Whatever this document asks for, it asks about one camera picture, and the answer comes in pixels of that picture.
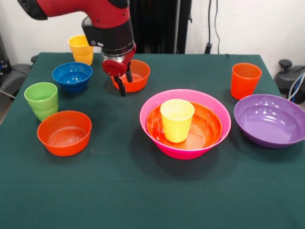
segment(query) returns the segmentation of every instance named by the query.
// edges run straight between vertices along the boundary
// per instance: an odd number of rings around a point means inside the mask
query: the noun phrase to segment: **red robot arm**
[[[91,46],[99,46],[104,58],[104,71],[115,76],[125,95],[120,76],[126,73],[132,82],[130,60],[135,54],[129,0],[18,0],[23,9],[34,19],[46,20],[77,11],[85,12],[82,28]]]

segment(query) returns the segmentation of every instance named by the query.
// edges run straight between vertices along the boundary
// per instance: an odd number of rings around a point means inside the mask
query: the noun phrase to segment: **pink bowl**
[[[165,101],[169,99],[184,99],[190,102],[195,102],[202,104],[208,108],[210,108],[212,111],[214,111],[217,116],[220,118],[222,125],[223,125],[223,133],[219,139],[218,142],[216,142],[214,145],[211,145],[206,148],[202,149],[196,149],[196,150],[183,150],[183,149],[177,149],[172,148],[169,146],[166,146],[160,142],[158,142],[156,139],[154,139],[147,131],[146,128],[146,119],[149,115],[149,113],[158,105],[161,105]],[[175,90],[169,90],[165,92],[158,93],[151,97],[149,100],[147,100],[141,111],[140,111],[140,123],[142,126],[142,129],[144,132],[156,143],[158,148],[164,152],[166,155],[180,159],[180,160],[189,160],[194,159],[197,157],[200,157],[205,152],[213,148],[214,146],[221,143],[229,134],[231,129],[231,118],[228,110],[225,108],[225,106],[219,102],[217,99],[211,97],[208,94],[194,91],[194,90],[188,90],[188,89],[175,89]]]

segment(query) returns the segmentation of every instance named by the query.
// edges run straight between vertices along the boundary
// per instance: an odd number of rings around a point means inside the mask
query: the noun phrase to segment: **plastic bowl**
[[[139,60],[131,60],[130,70],[132,72],[132,82],[130,83],[127,81],[125,74],[121,77],[121,80],[125,86],[126,92],[137,92],[146,86],[151,70],[146,63]],[[119,89],[113,76],[111,76],[111,80],[115,88]]]
[[[305,111],[279,96],[255,94],[240,100],[234,116],[242,132],[267,148],[283,148],[305,138]]]
[[[37,136],[50,153],[71,156],[87,146],[91,127],[87,115],[78,111],[62,111],[47,117],[39,125]]]
[[[66,91],[79,93],[86,89],[92,72],[92,68],[85,63],[69,62],[55,68],[52,77]]]
[[[201,149],[215,144],[221,137],[223,127],[219,117],[209,108],[191,102],[194,107],[191,128],[187,139],[180,143],[173,143],[166,139],[161,115],[161,105],[148,115],[146,127],[148,133],[157,141],[179,149]]]
[[[146,128],[146,120],[149,115],[149,113],[156,108],[157,106],[161,105],[165,101],[169,99],[184,99],[190,102],[199,103],[201,105],[204,105],[211,109],[213,112],[217,114],[217,116],[220,118],[222,126],[223,126],[223,132],[221,134],[221,137],[218,142],[215,144],[204,147],[201,149],[195,149],[195,150],[183,150],[178,149],[174,147],[167,146],[156,139],[154,139],[147,131]],[[160,148],[162,152],[164,152],[166,155],[181,159],[181,160],[189,160],[194,159],[197,157],[200,157],[204,153],[206,153],[211,148],[215,147],[216,145],[220,144],[229,134],[231,129],[231,118],[230,114],[225,108],[225,106],[219,102],[217,99],[213,98],[212,96],[199,92],[194,90],[188,90],[188,89],[175,89],[175,90],[169,90],[165,92],[161,92],[159,94],[154,95],[149,100],[147,100],[144,105],[141,108],[140,111],[140,123],[141,127],[144,130],[144,132],[148,135],[148,137],[151,138],[152,141],[155,142],[155,144]]]

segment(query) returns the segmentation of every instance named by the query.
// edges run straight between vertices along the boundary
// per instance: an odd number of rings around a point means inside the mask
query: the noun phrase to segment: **plastic cup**
[[[233,66],[231,95],[235,99],[242,99],[248,95],[252,95],[262,70],[251,63],[238,63]]]
[[[24,97],[40,121],[58,112],[58,90],[52,83],[33,84],[25,90]]]
[[[76,62],[92,64],[93,47],[89,46],[85,35],[77,35],[69,39],[69,46]]]
[[[165,138],[173,143],[186,140],[195,112],[194,106],[183,99],[171,99],[161,105],[160,112]]]

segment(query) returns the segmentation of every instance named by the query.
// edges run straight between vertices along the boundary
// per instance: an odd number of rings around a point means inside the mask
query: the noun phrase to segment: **blue bowl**
[[[81,62],[64,63],[54,69],[53,80],[70,93],[79,93],[87,88],[92,68]]]

